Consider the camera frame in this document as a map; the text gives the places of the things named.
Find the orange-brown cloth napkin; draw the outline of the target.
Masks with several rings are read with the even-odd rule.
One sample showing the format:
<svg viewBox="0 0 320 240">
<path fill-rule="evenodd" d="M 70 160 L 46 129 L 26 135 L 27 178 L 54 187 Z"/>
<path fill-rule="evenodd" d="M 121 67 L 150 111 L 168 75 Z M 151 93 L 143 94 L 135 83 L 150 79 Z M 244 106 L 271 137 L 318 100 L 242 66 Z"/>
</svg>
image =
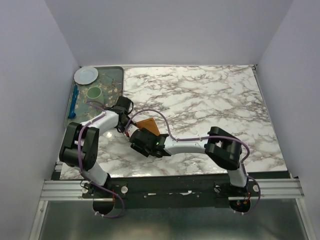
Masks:
<svg viewBox="0 0 320 240">
<path fill-rule="evenodd" d="M 159 128 L 153 117 L 136 122 L 136 126 L 141 130 L 145 128 L 156 136 L 160 135 Z"/>
</svg>

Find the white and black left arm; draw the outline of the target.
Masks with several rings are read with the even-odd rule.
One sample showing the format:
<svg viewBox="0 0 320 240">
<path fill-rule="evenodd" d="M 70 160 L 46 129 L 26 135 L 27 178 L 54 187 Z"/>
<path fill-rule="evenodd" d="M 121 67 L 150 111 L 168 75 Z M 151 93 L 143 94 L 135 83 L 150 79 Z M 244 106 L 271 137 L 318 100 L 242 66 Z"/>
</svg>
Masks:
<svg viewBox="0 0 320 240">
<path fill-rule="evenodd" d="M 114 105 L 88 121 L 71 122 L 66 128 L 59 160 L 75 168 L 86 180 L 94 183 L 93 191 L 101 198 L 110 194 L 111 177 L 97 163 L 99 137 L 111 129 L 117 129 L 122 133 L 131 111 L 131 103 L 125 106 Z"/>
</svg>

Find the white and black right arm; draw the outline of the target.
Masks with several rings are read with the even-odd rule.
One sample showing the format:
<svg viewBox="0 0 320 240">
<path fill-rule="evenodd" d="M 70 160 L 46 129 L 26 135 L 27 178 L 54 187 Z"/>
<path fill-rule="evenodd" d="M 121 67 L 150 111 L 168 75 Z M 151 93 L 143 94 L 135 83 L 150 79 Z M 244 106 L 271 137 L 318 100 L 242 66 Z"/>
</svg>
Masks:
<svg viewBox="0 0 320 240">
<path fill-rule="evenodd" d="M 146 128 L 132 124 L 127 130 L 130 147 L 145 157 L 168 157 L 178 154 L 205 154 L 217 166 L 227 171 L 230 191 L 241 196 L 248 190 L 247 177 L 241 166 L 242 142 L 219 127 L 212 127 L 206 134 L 195 137 L 156 135 Z"/>
</svg>

